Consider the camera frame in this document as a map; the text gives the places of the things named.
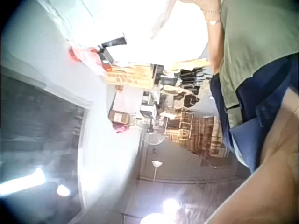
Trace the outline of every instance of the ceiling light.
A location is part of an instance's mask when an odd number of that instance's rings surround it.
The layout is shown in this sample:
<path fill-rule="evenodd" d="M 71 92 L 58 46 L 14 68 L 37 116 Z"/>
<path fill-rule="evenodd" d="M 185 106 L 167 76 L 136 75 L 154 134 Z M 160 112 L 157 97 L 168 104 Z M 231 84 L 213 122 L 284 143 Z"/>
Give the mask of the ceiling light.
<path fill-rule="evenodd" d="M 31 175 L 13 179 L 0 184 L 0 196 L 42 185 L 45 182 L 46 180 L 43 171 L 40 168 L 37 168 Z"/>
<path fill-rule="evenodd" d="M 66 186 L 61 184 L 57 188 L 57 193 L 60 196 L 66 197 L 66 196 L 70 195 L 70 190 Z"/>
<path fill-rule="evenodd" d="M 167 220 L 166 215 L 161 213 L 152 213 L 146 217 L 144 217 L 140 224 L 169 224 L 169 220 Z"/>
<path fill-rule="evenodd" d="M 163 211 L 166 215 L 174 216 L 180 208 L 180 204 L 174 199 L 168 199 L 163 203 Z"/>

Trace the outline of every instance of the wall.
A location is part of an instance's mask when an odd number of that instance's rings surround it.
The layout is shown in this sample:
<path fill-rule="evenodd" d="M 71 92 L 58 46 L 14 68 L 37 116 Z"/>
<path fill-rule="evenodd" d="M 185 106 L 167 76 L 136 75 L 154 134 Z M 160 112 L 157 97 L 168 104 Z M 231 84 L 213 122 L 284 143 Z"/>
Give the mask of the wall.
<path fill-rule="evenodd" d="M 88 102 L 78 172 L 85 205 L 93 209 L 86 211 L 82 222 L 107 223 L 101 218 L 113 209 L 124 191 L 138 152 L 140 132 L 131 129 L 122 135 L 115 133 L 107 118 L 107 104 L 114 91 L 107 91 L 101 77 L 73 61 L 68 49 L 67 41 L 36 0 L 23 1 L 1 33 L 1 62 L 5 61 L 9 69 L 45 82 L 46 91 L 55 89 L 54 93 Z"/>

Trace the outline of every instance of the light bulb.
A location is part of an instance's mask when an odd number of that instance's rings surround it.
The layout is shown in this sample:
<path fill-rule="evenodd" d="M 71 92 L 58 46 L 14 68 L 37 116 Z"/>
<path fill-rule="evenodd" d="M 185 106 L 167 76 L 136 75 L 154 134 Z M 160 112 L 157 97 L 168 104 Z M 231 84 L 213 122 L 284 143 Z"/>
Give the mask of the light bulb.
<path fill-rule="evenodd" d="M 173 216 L 180 208 L 180 204 L 174 199 L 168 199 L 163 203 L 163 211 L 166 215 Z"/>
<path fill-rule="evenodd" d="M 70 190 L 66 186 L 61 184 L 57 188 L 57 193 L 60 196 L 66 197 L 66 196 L 70 195 Z"/>

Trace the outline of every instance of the box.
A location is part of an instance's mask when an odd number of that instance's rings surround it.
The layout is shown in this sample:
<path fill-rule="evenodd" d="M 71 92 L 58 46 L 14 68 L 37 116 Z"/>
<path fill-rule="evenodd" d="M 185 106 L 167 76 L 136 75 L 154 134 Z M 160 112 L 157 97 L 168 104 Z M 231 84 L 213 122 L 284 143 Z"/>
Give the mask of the box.
<path fill-rule="evenodd" d="M 128 113 L 123 113 L 119 111 L 110 111 L 109 120 L 111 120 L 112 122 L 127 125 L 130 122 L 130 115 Z"/>

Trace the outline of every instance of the clothing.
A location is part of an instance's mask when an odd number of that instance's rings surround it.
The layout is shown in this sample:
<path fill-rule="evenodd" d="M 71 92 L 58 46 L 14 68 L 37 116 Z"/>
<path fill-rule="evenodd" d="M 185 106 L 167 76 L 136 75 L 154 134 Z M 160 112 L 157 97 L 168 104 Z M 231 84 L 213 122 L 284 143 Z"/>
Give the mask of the clothing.
<path fill-rule="evenodd" d="M 236 91 L 244 123 L 230 128 L 224 97 L 221 94 L 221 75 L 211 80 L 211 92 L 219 112 L 226 147 L 238 155 L 254 172 L 258 167 L 263 142 L 281 106 L 288 87 L 298 93 L 299 54 L 275 60 L 245 80 Z"/>
<path fill-rule="evenodd" d="M 299 52 L 296 0 L 225 0 L 225 30 L 220 82 L 226 108 L 239 104 L 237 88 L 261 67 Z M 240 109 L 228 109 L 230 126 L 241 124 Z"/>

